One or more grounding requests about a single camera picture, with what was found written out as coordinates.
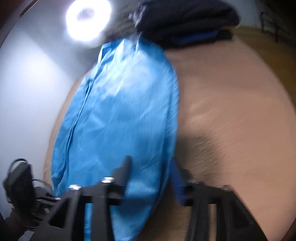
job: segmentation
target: metal screw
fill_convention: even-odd
[[[69,189],[70,190],[75,190],[75,191],[78,191],[80,188],[81,188],[81,186],[79,186],[77,184],[74,184],[74,185],[70,185],[69,186]]]
[[[102,183],[112,183],[114,182],[115,178],[114,177],[104,177],[102,179]]]

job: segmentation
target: white wall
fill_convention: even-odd
[[[0,181],[20,157],[42,179],[51,130],[73,81],[25,31],[13,28],[0,49]],[[10,209],[1,186],[4,218]]]
[[[241,16],[241,25],[260,27],[257,0],[222,0],[233,6]]]

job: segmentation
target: stack of folded clothes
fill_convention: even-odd
[[[166,46],[231,39],[225,26],[237,26],[235,10],[219,0],[154,0],[133,14],[141,36]]]

